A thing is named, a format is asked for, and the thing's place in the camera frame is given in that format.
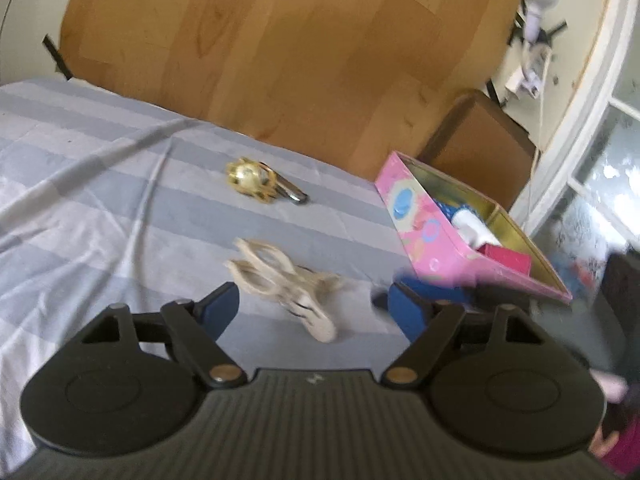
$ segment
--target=cardboard box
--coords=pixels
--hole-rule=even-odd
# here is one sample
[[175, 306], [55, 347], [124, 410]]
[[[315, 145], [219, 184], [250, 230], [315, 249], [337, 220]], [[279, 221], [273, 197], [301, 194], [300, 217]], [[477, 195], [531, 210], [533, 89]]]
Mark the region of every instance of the cardboard box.
[[536, 147], [479, 90], [461, 95], [416, 158], [509, 209], [529, 181]]
[[[501, 283], [568, 303], [572, 295], [540, 250], [497, 203], [426, 164], [394, 152], [376, 187], [416, 272], [444, 286]], [[471, 206], [500, 243], [531, 256], [530, 276], [470, 248], [433, 201]]]

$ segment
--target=white wall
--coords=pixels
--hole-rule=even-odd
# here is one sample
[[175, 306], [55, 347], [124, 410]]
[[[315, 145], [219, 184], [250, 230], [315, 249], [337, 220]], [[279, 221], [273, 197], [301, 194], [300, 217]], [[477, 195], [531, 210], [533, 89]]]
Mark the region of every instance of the white wall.
[[[8, 0], [0, 0], [0, 18]], [[13, 0], [0, 36], [0, 83], [54, 74], [42, 46], [49, 34], [57, 44], [68, 0]]]
[[[588, 62], [606, 0], [560, 0], [545, 16], [543, 26], [551, 28], [567, 20], [569, 28], [554, 41], [554, 62], [549, 71], [545, 89], [545, 127], [540, 139], [543, 150], [555, 133], [564, 112], [574, 95], [574, 85], [580, 81], [582, 70]], [[500, 97], [504, 96], [504, 84], [520, 63], [520, 49], [514, 47], [505, 56], [503, 66], [494, 78]], [[529, 97], [511, 100], [505, 111], [530, 133], [533, 142], [538, 141], [539, 102]]]

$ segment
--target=striped bedsheet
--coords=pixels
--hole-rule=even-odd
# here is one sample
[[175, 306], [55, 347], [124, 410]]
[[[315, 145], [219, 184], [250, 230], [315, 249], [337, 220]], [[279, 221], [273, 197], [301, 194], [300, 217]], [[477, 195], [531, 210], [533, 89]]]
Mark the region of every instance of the striped bedsheet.
[[[272, 165], [311, 197], [263, 205], [225, 164]], [[134, 312], [204, 297], [230, 275], [236, 237], [347, 278], [326, 306], [338, 341], [312, 339], [277, 304], [242, 295], [220, 345], [258, 367], [371, 368], [407, 345], [370, 306], [372, 286], [409, 265], [369, 182], [297, 153], [153, 105], [60, 80], [0, 88], [0, 478], [33, 450], [26, 381], [110, 303]]]

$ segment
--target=pink tin box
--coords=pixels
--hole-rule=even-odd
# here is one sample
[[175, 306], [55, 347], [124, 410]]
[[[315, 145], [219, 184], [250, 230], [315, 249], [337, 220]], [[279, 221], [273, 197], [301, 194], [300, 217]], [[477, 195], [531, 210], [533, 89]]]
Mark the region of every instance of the pink tin box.
[[[502, 283], [565, 303], [571, 301], [571, 293], [540, 250], [504, 209], [475, 189], [397, 152], [389, 156], [376, 187], [421, 276], [442, 285]], [[530, 276], [470, 248], [433, 199], [471, 206], [505, 248], [531, 256]]]

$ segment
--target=brown box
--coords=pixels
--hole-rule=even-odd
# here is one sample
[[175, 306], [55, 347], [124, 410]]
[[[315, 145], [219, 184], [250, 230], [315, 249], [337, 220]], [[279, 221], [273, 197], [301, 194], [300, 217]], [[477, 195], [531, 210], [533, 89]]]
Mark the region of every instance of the brown box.
[[417, 158], [508, 210], [529, 181], [534, 152], [526, 130], [473, 90], [456, 101]]

